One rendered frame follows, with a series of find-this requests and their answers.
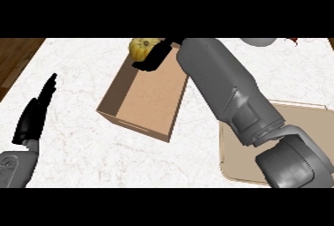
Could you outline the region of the grey rounded object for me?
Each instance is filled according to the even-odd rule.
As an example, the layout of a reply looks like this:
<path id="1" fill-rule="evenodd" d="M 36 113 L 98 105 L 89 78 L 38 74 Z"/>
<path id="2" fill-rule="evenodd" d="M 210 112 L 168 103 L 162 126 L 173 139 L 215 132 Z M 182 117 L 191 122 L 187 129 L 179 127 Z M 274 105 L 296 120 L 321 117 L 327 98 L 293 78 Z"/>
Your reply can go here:
<path id="1" fill-rule="evenodd" d="M 277 41 L 275 38 L 243 38 L 241 40 L 255 47 L 267 47 Z"/>

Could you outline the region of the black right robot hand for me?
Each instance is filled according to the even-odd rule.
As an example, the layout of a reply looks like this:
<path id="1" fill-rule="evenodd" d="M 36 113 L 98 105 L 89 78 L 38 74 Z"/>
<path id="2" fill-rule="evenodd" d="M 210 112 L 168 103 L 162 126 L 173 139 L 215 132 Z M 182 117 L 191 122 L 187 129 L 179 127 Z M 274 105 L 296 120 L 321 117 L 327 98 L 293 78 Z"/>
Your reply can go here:
<path id="1" fill-rule="evenodd" d="M 182 44 L 184 38 L 166 38 L 151 50 L 145 60 L 142 62 L 135 62 L 132 66 L 142 71 L 153 72 L 159 69 L 165 58 L 169 56 L 173 49 L 172 44 Z"/>

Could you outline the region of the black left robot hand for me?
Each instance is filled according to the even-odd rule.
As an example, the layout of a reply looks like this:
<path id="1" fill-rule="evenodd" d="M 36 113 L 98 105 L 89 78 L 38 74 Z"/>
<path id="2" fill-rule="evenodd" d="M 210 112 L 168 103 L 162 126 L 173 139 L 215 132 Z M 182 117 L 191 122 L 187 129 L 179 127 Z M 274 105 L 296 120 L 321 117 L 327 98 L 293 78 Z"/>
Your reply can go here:
<path id="1" fill-rule="evenodd" d="M 39 97 L 30 100 L 21 114 L 12 139 L 12 143 L 17 145 L 21 145 L 26 140 L 40 139 L 51 99 L 57 91 L 57 77 L 58 74 L 54 73 L 42 88 Z"/>

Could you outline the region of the brown cardboard box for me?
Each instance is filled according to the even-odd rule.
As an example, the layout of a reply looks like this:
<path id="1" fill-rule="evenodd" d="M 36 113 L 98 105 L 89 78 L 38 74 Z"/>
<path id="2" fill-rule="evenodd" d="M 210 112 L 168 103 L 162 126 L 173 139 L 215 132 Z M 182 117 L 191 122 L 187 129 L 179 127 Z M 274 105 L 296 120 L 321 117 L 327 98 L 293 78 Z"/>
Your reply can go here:
<path id="1" fill-rule="evenodd" d="M 165 142 L 172 138 L 188 82 L 176 61 L 181 45 L 172 47 L 154 72 L 137 69 L 128 56 L 97 108 L 111 123 Z"/>

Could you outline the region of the yellow squash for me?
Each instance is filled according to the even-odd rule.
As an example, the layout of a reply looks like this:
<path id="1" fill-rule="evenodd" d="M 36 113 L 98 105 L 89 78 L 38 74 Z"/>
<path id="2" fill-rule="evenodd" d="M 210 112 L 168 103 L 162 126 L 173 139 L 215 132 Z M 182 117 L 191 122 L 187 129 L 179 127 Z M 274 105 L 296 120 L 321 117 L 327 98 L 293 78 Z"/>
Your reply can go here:
<path id="1" fill-rule="evenodd" d="M 129 44 L 129 54 L 135 62 L 142 62 L 154 46 L 162 42 L 159 38 L 134 38 Z"/>

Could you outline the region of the beige tray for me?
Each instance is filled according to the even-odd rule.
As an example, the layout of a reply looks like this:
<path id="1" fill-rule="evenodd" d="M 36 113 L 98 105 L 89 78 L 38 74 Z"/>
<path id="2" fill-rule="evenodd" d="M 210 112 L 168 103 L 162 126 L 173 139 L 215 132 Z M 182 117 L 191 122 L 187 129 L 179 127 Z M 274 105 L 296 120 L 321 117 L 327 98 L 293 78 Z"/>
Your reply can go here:
<path id="1" fill-rule="evenodd" d="M 286 123 L 299 126 L 334 164 L 334 110 L 326 105 L 271 100 L 284 116 Z M 224 176 L 234 181 L 267 185 L 256 156 L 271 149 L 278 141 L 271 140 L 259 147 L 243 146 L 230 126 L 221 123 L 219 158 Z"/>

